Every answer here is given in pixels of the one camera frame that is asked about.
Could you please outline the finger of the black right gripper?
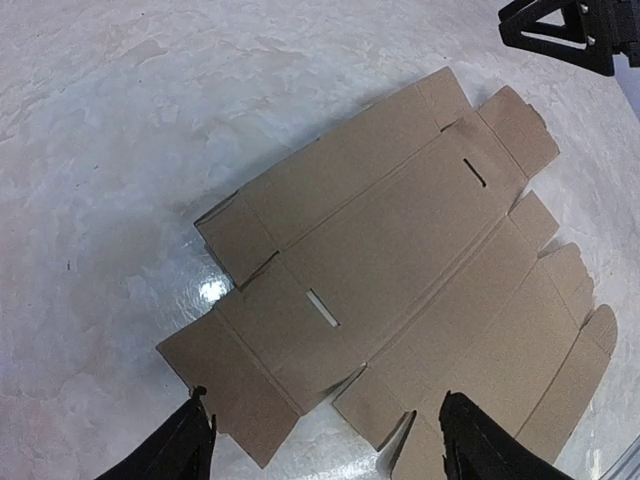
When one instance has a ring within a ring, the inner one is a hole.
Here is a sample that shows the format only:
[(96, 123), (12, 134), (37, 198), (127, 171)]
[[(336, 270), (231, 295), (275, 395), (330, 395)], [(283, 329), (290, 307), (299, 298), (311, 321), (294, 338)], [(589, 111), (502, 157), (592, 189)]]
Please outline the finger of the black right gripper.
[(498, 12), (503, 43), (589, 70), (614, 74), (611, 1), (512, 1)]

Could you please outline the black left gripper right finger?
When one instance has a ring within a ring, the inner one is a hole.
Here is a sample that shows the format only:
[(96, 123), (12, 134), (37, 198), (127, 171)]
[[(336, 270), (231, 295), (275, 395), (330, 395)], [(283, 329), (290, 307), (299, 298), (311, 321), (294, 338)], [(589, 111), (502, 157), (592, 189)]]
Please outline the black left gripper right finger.
[(563, 479), (462, 392), (447, 392), (438, 416), (449, 479)]

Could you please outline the brown cardboard box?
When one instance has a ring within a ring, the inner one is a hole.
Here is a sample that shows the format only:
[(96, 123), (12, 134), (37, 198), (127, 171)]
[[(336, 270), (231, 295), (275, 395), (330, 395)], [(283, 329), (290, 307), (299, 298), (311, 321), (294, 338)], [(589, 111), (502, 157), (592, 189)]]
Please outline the brown cardboard box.
[(617, 340), (528, 189), (558, 153), (510, 87), (479, 108), (449, 68), (403, 88), (197, 221), (234, 287), (160, 354), (260, 466), (337, 386), (375, 448), (414, 415), (396, 479), (443, 477), (456, 391), (554, 462)]

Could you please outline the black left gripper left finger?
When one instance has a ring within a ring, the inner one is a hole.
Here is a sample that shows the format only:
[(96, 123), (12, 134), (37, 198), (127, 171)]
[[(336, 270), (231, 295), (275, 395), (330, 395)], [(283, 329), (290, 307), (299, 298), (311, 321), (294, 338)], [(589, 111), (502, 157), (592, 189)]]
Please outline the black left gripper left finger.
[(190, 398), (130, 455), (98, 479), (201, 479), (211, 475), (216, 416), (208, 416), (196, 386)]

